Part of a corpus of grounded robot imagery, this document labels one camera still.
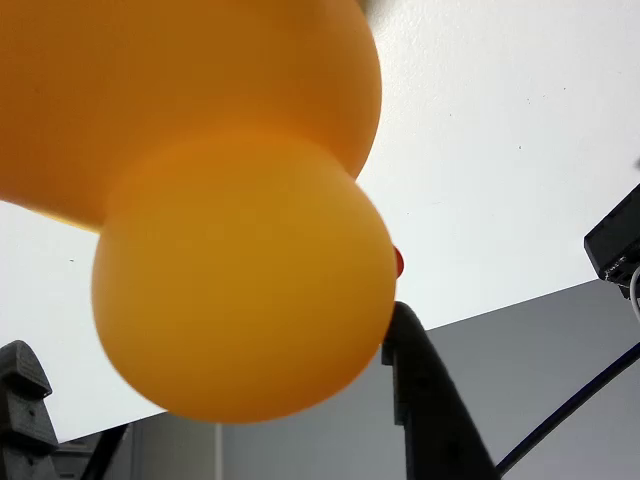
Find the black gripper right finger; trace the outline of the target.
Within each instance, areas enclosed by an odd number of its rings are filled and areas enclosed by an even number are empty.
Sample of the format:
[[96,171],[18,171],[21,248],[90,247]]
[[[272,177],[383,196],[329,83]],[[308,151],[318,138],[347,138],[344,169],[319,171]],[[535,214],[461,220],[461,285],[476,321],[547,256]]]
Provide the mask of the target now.
[[484,442],[415,312],[397,301],[382,344],[409,479],[498,479]]

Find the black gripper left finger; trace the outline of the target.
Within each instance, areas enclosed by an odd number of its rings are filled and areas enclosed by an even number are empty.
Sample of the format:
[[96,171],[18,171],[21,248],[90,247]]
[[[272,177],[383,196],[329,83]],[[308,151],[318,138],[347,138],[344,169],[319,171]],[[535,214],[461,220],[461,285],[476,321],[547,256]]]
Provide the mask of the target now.
[[58,440],[44,399],[45,371],[22,340],[1,348],[1,477],[56,479],[51,454]]

